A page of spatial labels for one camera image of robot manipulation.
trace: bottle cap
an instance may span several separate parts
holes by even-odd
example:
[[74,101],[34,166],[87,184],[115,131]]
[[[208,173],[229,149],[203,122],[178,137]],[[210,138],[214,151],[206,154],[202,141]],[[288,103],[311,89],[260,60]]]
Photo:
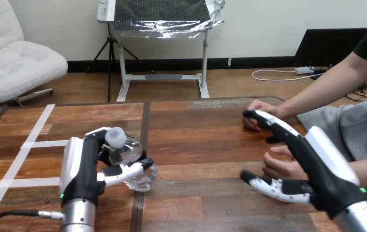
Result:
[[127,141],[125,132],[120,127],[113,127],[105,134],[105,140],[113,148],[123,147]]

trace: plastic water bottle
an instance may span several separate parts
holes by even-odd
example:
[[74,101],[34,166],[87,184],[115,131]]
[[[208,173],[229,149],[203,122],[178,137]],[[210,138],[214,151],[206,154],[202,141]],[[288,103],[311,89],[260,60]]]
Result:
[[[114,127],[105,134],[105,140],[109,147],[109,161],[112,165],[127,165],[146,157],[142,145],[131,136],[127,135],[122,128]],[[143,174],[133,177],[124,183],[133,190],[146,192],[158,176],[155,164],[147,168]]]

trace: human hand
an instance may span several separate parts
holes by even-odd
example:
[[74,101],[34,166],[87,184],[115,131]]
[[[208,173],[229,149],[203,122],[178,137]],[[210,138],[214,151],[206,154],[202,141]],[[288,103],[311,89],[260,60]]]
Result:
[[292,158],[290,162],[280,161],[269,155],[268,152],[264,154],[263,158],[263,172],[264,175],[273,179],[301,179],[308,180],[307,174],[304,172],[300,164],[294,159],[292,153],[287,146],[272,147],[270,150],[279,155],[286,155]]
[[[280,109],[278,109],[276,106],[272,106],[266,102],[259,101],[259,100],[254,100],[248,107],[248,110],[261,110],[275,117],[283,118]],[[254,118],[243,118],[243,124],[249,130],[252,130],[252,131],[261,130],[259,126],[257,125],[257,120]]]

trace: tripod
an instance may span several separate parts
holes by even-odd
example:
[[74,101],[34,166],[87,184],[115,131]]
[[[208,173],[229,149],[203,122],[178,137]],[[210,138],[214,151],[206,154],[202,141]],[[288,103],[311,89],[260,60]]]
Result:
[[[112,37],[111,28],[109,23],[108,24],[108,33],[109,36],[106,38],[105,44],[102,46],[98,54],[95,56],[94,60],[92,61],[92,64],[88,66],[85,73],[91,73],[93,71],[93,66],[95,65],[96,60],[98,59],[98,56],[102,53],[102,51],[105,49],[106,45],[109,43],[109,62],[108,62],[108,102],[111,101],[111,65],[112,63],[116,63],[115,60],[115,52],[114,52],[114,43],[118,43],[118,41]],[[132,52],[130,52],[127,48],[123,47],[123,50],[125,50],[129,55],[131,55],[138,63],[138,67],[141,67],[141,60],[135,56]]]

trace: wooden table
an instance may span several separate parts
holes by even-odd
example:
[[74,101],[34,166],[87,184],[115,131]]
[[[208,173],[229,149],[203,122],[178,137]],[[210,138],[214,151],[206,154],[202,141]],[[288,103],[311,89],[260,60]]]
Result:
[[[338,231],[312,206],[273,200],[240,180],[242,169],[262,173],[270,147],[269,131],[242,127],[241,111],[253,99],[0,109],[0,212],[61,211],[57,185],[65,140],[117,126],[140,139],[158,167],[158,179],[146,193],[123,184],[107,187],[99,198],[97,232]],[[304,133],[294,118],[287,122]],[[56,232],[59,222],[5,217],[1,231]]]

